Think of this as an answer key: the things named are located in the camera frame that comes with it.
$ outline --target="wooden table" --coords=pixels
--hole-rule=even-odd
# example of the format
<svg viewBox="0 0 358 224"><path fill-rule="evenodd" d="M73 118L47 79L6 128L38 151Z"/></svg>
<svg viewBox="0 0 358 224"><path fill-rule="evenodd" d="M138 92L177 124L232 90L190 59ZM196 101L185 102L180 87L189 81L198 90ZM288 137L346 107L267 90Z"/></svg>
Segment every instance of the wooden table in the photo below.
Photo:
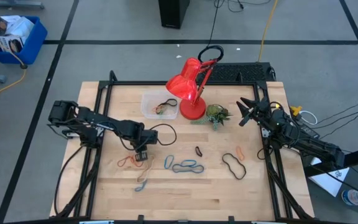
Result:
<svg viewBox="0 0 358 224"><path fill-rule="evenodd" d="M267 84L270 101L281 102L288 112L283 83ZM78 104L93 108L97 86L98 82L84 82ZM175 120L146 119L140 112L143 92L164 88L165 86L113 86L108 116L143 122L146 128L168 123L176 129L178 139L171 146L148 145L149 156L155 156L154 168L150 171L145 189L135 192L134 189L139 186L135 178L140 175L143 167L135 167L129 161L124 167L118 167L117 161L133 152L125 150L119 138L106 131L91 218L136 220L138 215L144 215L146 220L224 221L228 216L234 215L236 221L274 220L265 162L257 158L257 151L262 148L259 127L254 121L248 122L244 127L238 125L241 114L236 101L240 97L253 99L252 87L205 88L202 97L207 104L220 104L233 114L231 120L217 131L213 131L211 124L190 124L180 114ZM101 105L100 113L103 111L103 100ZM162 142L172 141L173 133L170 128L162 126L157 129L158 138ZM68 141L63 163L78 149L79 143L79 139ZM203 157L195 154L195 146L200 147ZM245 155L242 163L246 166L247 175L242 180L236 180L221 159L226 152L236 155L236 146L240 146ZM299 155L286 149L281 152L289 191L305 211L314 216ZM58 194L59 210L71 199L78 187L84 153L85 150L82 150L63 173ZM196 159L205 166L205 171L194 174L166 170L163 163L170 154L175 156L174 163ZM281 216L285 217L282 195L278 188L277 192ZM87 197L88 193L85 193L84 202Z"/></svg>

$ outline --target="blue bin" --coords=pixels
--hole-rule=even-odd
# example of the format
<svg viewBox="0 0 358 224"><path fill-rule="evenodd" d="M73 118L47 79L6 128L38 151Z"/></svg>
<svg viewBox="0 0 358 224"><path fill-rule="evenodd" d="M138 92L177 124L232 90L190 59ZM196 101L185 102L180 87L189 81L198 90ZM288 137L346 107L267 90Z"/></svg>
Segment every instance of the blue bin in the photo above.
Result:
<svg viewBox="0 0 358 224"><path fill-rule="evenodd" d="M40 22L40 18L37 16L26 16L28 20L34 23L34 26L27 38L23 49L19 53L15 53L23 63L31 65L37 58L38 52L40 52L41 46L47 37L48 31ZM3 52L0 48L0 62L1 63L15 63L20 62L11 55L9 52Z"/></svg>

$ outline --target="concrete floor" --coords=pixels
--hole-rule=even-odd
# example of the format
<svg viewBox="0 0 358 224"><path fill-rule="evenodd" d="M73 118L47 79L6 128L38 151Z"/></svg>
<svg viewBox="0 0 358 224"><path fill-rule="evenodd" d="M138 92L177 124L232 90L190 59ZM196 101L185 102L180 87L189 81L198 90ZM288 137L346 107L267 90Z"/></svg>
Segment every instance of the concrete floor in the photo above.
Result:
<svg viewBox="0 0 358 224"><path fill-rule="evenodd" d="M1 8L0 15L39 16L48 30L47 40L60 40L74 0L43 2L42 11ZM230 12L226 4L218 11L213 39L260 40L273 1L263 6L246 5L240 13ZM358 1L347 0L346 4L358 27ZM237 5L231 3L231 7L236 9ZM182 28L175 30L161 27L157 0L80 0L67 40L207 40L214 11L212 1L192 0ZM337 0L279 0L267 40L357 38ZM22 83L0 94L0 205L57 50L57 42L52 43L42 47ZM257 60L259 45L222 46L223 62ZM64 45L5 222L49 215L66 146L45 125L54 100L76 100L81 82L105 80L110 70L119 80L168 80L180 71L186 58L197 56L204 47L205 44ZM358 44L268 44L262 61L275 68L290 104L301 105L320 119L358 102ZM0 64L0 73L8 76L4 85L21 76L17 65ZM319 132L326 134L335 127ZM347 151L358 150L358 119L325 140ZM325 203L324 195L313 184L310 194L318 218L358 223L357 213Z"/></svg>

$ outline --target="green plant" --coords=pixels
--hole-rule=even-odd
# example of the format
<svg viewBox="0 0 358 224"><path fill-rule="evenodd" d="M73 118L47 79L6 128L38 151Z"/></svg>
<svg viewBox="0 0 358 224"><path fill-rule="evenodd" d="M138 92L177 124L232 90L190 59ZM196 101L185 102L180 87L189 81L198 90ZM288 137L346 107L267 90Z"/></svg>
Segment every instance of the green plant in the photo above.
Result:
<svg viewBox="0 0 358 224"><path fill-rule="evenodd" d="M230 118L228 118L229 116L232 116L232 114L230 114L226 108L221 105L213 104L208 105L206 108L206 116L204 118L201 118L197 121L192 121L191 123L205 124L209 121L213 123L213 129L216 131L219 123L224 125L224 121L230 120Z"/></svg>

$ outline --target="plastic tray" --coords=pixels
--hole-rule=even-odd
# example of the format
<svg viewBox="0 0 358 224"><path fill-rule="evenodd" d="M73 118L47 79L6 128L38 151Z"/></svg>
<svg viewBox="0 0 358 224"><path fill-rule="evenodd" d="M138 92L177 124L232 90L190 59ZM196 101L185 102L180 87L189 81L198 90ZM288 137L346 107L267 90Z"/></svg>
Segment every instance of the plastic tray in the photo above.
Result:
<svg viewBox="0 0 358 224"><path fill-rule="evenodd" d="M176 99L178 104L176 106L167 106L161 115L156 114L153 109L170 98ZM178 109L179 99L168 90L150 90L146 91L142 96L142 114L148 119L175 119L178 116Z"/></svg>

